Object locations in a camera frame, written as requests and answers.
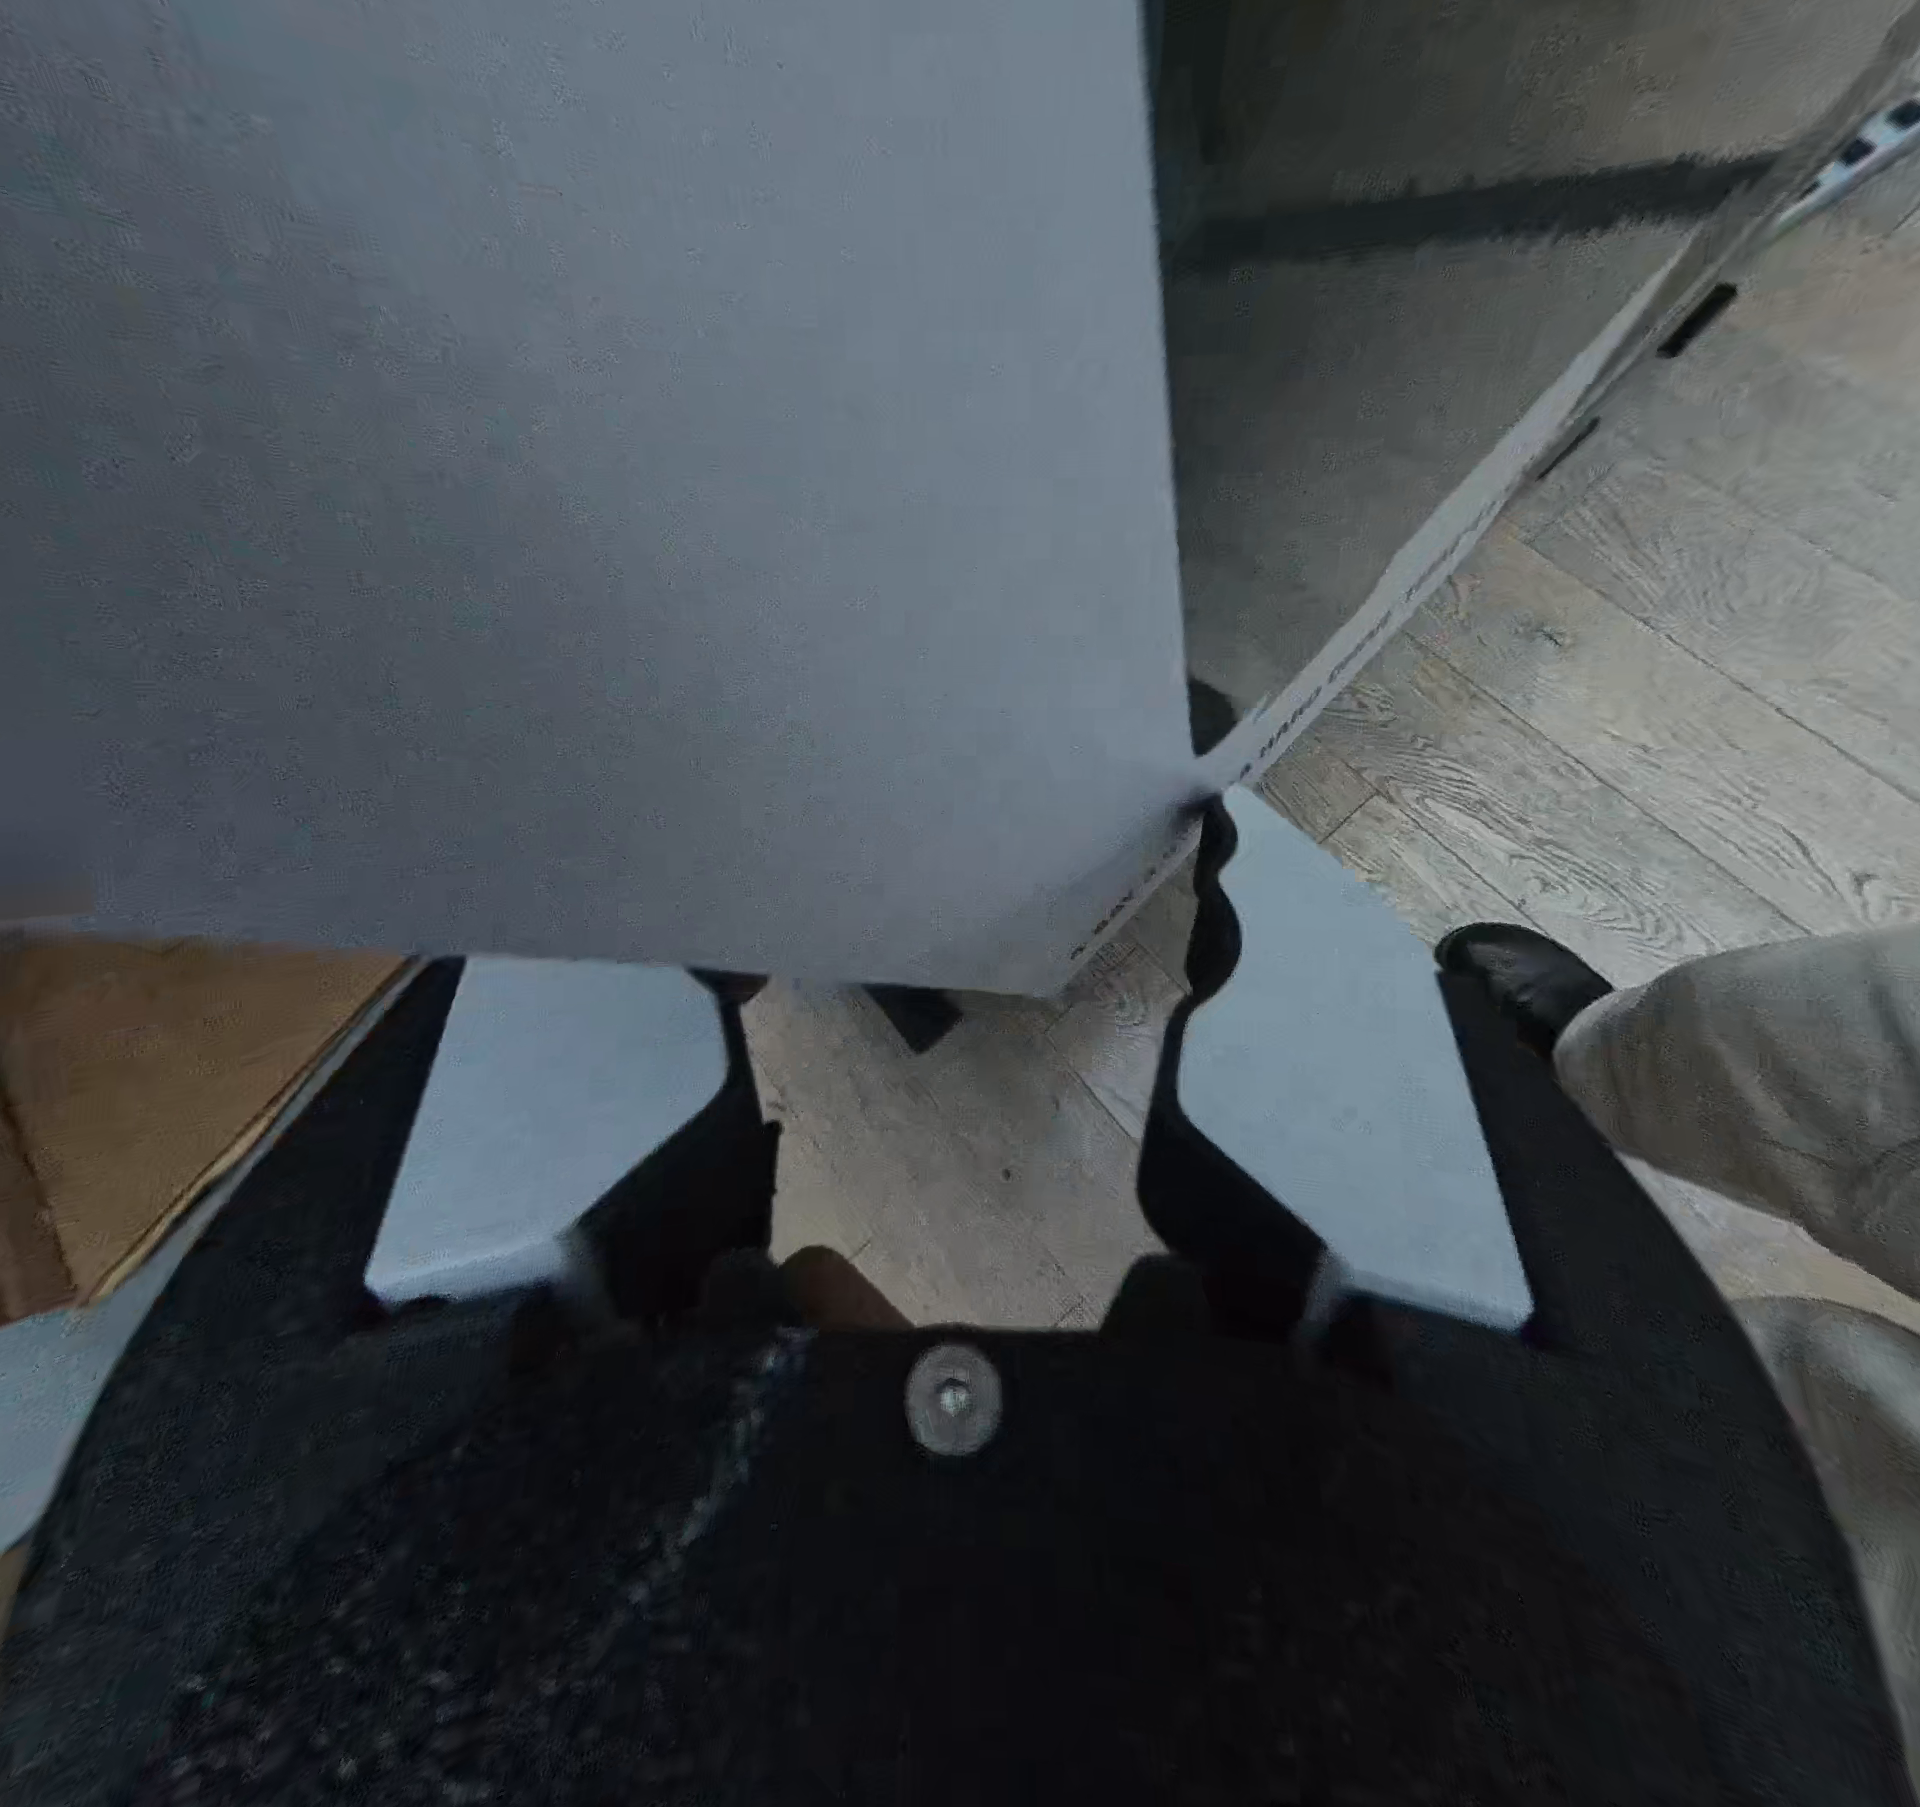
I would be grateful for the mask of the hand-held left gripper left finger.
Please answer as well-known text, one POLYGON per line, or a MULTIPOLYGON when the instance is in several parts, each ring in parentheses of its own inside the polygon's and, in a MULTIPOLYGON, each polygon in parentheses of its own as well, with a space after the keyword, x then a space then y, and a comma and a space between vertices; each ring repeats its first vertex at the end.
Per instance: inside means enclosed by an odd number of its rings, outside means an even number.
POLYGON ((733 977, 472 958, 365 1280, 384 1308, 532 1289, 681 1316, 773 1239, 780 1130, 733 977))

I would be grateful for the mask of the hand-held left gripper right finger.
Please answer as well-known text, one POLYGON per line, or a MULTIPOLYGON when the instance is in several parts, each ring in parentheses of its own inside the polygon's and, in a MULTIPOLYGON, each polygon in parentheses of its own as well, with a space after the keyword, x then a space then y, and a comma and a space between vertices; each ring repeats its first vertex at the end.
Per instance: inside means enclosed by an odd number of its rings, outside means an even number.
POLYGON ((1376 1302, 1516 1336, 1534 1295, 1430 958, 1260 798, 1205 807, 1139 1206, 1243 1339, 1376 1302))

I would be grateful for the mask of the brown cardboard box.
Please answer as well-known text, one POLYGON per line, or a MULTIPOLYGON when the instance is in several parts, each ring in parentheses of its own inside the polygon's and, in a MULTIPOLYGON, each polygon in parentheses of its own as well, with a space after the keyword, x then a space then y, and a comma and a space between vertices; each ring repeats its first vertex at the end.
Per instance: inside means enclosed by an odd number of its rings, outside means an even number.
POLYGON ((409 959, 3 934, 1 1322, 111 1295, 409 959))

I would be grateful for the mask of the large white black product box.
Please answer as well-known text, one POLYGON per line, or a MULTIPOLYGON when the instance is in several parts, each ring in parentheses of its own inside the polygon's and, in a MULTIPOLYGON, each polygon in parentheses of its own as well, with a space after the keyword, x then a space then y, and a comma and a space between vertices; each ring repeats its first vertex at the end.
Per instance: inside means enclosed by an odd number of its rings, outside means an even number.
POLYGON ((3 0, 3 931, 1025 992, 1915 0, 3 0))

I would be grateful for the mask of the person's left hand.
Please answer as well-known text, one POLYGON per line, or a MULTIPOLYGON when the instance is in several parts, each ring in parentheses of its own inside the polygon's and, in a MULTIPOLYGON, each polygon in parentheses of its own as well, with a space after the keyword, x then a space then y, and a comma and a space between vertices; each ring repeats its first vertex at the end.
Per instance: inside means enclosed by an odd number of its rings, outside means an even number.
POLYGON ((912 1322, 834 1247, 780 1260, 780 1287, 801 1324, 820 1333, 907 1333, 912 1322))

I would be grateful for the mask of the person's black shoe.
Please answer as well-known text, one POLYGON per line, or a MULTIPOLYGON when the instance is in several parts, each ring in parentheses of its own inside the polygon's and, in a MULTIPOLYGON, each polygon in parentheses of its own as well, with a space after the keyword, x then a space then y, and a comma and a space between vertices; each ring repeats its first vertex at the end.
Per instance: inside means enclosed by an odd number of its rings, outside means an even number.
POLYGON ((1614 985, 1541 931, 1475 922, 1447 931, 1432 949, 1443 975, 1477 981, 1520 1044, 1551 1060, 1566 1030, 1614 985))

